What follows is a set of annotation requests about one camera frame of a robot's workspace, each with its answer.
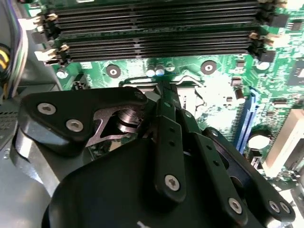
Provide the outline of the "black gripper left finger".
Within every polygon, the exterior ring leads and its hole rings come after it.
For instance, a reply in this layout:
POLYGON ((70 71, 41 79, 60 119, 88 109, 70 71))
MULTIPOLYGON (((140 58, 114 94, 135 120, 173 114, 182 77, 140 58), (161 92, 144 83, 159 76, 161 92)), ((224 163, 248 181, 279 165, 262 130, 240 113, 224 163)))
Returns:
POLYGON ((86 147, 137 138, 118 148, 127 157, 151 151, 152 189, 162 198, 185 199, 185 171, 177 87, 160 81, 149 95, 137 87, 115 87, 37 93, 20 103, 13 145, 37 173, 50 195, 72 171, 80 168, 86 147))

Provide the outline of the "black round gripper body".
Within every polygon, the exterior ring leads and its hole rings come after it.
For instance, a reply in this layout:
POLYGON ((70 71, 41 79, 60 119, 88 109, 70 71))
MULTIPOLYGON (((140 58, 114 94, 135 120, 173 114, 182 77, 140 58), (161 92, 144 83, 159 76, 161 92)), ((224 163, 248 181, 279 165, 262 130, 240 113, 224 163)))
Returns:
POLYGON ((125 144, 66 176, 52 196, 44 228, 226 228, 210 179, 185 154, 187 193, 173 203, 153 184, 149 140, 125 144))

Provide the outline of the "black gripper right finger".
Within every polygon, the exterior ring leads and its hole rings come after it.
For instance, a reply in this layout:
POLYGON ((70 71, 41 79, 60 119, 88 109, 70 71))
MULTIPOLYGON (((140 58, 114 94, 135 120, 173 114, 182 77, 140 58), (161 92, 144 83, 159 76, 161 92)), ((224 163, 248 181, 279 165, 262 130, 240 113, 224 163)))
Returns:
POLYGON ((182 145, 190 154, 195 186, 207 190, 206 216, 215 228, 270 228, 295 220, 290 204, 214 128, 201 130, 182 109, 177 87, 170 99, 181 125, 182 145))

